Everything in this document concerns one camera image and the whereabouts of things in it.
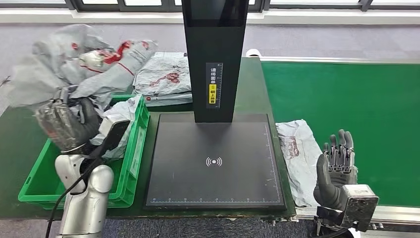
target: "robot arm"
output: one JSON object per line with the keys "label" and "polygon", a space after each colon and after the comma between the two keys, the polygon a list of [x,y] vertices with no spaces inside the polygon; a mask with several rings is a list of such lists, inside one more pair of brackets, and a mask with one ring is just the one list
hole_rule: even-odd
{"label": "robot arm", "polygon": [[340,130],[339,145],[335,135],[330,136],[331,146],[324,144],[324,152],[316,165],[317,185],[314,197],[321,205],[317,208],[317,235],[320,227],[333,230],[368,229],[378,203],[378,196],[366,184],[357,184],[354,166],[353,139],[348,131]]}
{"label": "robot arm", "polygon": [[88,156],[78,154],[81,150],[75,148],[72,151],[76,154],[67,151],[56,158],[55,170],[69,191],[57,238],[102,237],[114,174],[103,165],[101,156],[117,147],[128,125],[129,120],[114,123],[104,142]]}

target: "gray carpet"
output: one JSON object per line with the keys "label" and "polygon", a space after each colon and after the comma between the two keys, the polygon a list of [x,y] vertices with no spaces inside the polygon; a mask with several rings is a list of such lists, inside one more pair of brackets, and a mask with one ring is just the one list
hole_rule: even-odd
{"label": "gray carpet", "polygon": [[[0,25],[0,82],[11,67],[30,54],[35,40],[63,24]],[[123,40],[154,39],[159,50],[186,51],[180,24],[95,24],[110,44]],[[420,59],[418,26],[296,26],[248,25],[244,52],[257,48],[264,56]],[[0,87],[0,115],[6,107]],[[53,232],[59,222],[54,222]],[[275,227],[258,219],[107,220],[105,238],[304,238],[311,221]],[[46,221],[0,221],[1,238],[43,237]]]}

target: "crumpled plastic bag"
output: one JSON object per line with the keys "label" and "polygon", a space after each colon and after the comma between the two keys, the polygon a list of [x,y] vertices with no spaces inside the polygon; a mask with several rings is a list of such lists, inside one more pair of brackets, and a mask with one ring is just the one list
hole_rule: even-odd
{"label": "crumpled plastic bag", "polygon": [[59,88],[78,84],[92,76],[90,70],[74,62],[81,54],[94,49],[114,51],[92,27],[84,24],[65,26],[35,42],[32,55],[13,67],[9,82],[3,85],[10,105],[23,107],[46,103]]}
{"label": "crumpled plastic bag", "polygon": [[[106,117],[118,117],[130,120],[124,135],[122,136],[118,146],[111,150],[106,151],[102,158],[112,161],[119,158],[124,158],[125,149],[127,147],[128,137],[130,136],[131,126],[136,119],[136,109],[141,100],[142,96],[136,96],[128,99],[125,102],[118,102],[111,109],[104,112],[104,118]],[[104,141],[106,135],[99,133],[97,136],[90,140],[93,145],[100,145]]]}
{"label": "crumpled plastic bag", "polygon": [[116,65],[81,82],[70,98],[93,95],[96,103],[105,108],[112,99],[112,93],[125,92],[133,83],[134,73],[145,65],[157,49],[158,44],[155,41],[133,42]]}
{"label": "crumpled plastic bag", "polygon": [[297,206],[317,207],[316,162],[322,154],[305,120],[276,123],[278,137],[289,172],[290,188]]}
{"label": "crumpled plastic bag", "polygon": [[[34,110],[54,143],[61,150],[71,150],[96,135],[83,133],[85,118],[78,102],[91,100],[96,113],[102,116],[112,94],[125,92],[132,85],[134,73],[157,48],[158,44],[151,40],[126,41],[115,51],[92,27],[65,26],[35,42],[32,55],[13,68],[13,75],[2,87],[12,107]],[[55,94],[65,88],[75,88],[64,96],[75,104],[56,100]]]}

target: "metal bracket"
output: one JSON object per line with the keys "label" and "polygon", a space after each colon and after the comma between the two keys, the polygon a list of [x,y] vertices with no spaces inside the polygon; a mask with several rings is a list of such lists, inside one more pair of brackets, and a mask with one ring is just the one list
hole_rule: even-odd
{"label": "metal bracket", "polygon": [[268,11],[270,9],[270,2],[271,0],[262,0],[261,5],[264,11]]}
{"label": "metal bracket", "polygon": [[273,227],[275,227],[277,222],[299,222],[297,216],[288,217],[288,218],[261,218],[261,222],[267,222]]}
{"label": "metal bracket", "polygon": [[359,4],[362,5],[361,11],[367,11],[370,8],[373,0],[359,0]]}

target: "green basket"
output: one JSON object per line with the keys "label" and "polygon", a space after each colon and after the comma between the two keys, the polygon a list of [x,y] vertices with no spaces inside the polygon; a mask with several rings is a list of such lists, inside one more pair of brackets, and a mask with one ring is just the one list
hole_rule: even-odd
{"label": "green basket", "polygon": [[[133,95],[115,95],[112,102],[126,101],[131,97]],[[133,204],[149,117],[149,111],[142,98],[136,109],[136,119],[131,125],[124,159],[108,164],[114,172],[108,208],[124,208]],[[19,192],[19,201],[36,204],[47,210],[54,207],[65,191],[54,167],[59,154],[60,150],[48,139]],[[64,199],[58,208],[63,207]]]}

